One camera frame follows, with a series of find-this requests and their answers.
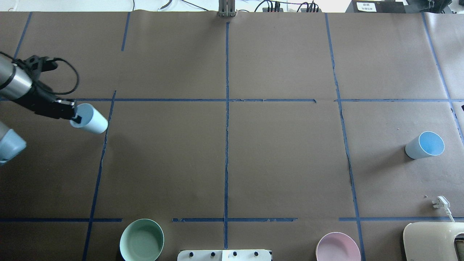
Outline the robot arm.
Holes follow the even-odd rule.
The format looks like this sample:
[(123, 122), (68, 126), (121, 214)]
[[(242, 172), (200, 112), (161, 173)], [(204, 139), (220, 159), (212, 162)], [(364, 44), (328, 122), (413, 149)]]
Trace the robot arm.
[(63, 99), (63, 95), (76, 91), (80, 77), (76, 74), (76, 84), (70, 91), (56, 92), (39, 80), (40, 74), (56, 70), (57, 62), (65, 62), (63, 58), (30, 56), (27, 59), (13, 58), (1, 52), (0, 94), (37, 115), (71, 120), (81, 123), (75, 99)]

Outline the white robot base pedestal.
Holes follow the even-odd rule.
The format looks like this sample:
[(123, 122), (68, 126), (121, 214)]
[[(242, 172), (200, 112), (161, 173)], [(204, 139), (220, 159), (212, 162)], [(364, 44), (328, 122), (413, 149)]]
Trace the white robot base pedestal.
[(182, 250), (178, 261), (272, 261), (272, 251), (266, 249)]

